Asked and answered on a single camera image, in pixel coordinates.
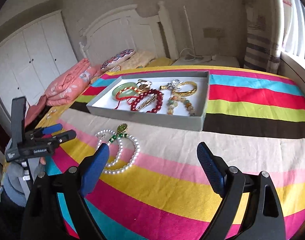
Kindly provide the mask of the grey gloved left hand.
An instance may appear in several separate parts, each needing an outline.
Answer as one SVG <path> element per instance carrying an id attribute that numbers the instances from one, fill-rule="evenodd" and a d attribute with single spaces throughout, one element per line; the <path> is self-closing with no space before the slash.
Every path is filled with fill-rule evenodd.
<path id="1" fill-rule="evenodd" d="M 37 175 L 44 171 L 45 165 L 40 158 L 28 159 L 24 165 L 13 161 L 7 166 L 3 190 L 12 202 L 25 207 Z"/>

